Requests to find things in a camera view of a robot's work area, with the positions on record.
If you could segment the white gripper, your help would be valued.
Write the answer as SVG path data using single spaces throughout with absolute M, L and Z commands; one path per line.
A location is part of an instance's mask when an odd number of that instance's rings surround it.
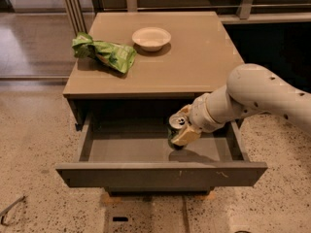
M 211 117 L 207 109 L 207 98 L 209 93 L 197 97 L 191 105 L 184 106 L 179 112 L 179 121 L 189 121 L 190 125 L 186 125 L 177 130 L 171 139 L 171 143 L 177 146 L 185 146 L 200 138 L 201 133 L 212 133 L 225 125 L 218 123 Z

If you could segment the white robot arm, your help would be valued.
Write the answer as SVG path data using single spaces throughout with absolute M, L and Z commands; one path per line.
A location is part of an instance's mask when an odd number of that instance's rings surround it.
M 226 84 L 204 93 L 169 119 L 170 142 L 183 147 L 229 121 L 268 112 L 311 134 L 311 94 L 257 64 L 242 64 Z

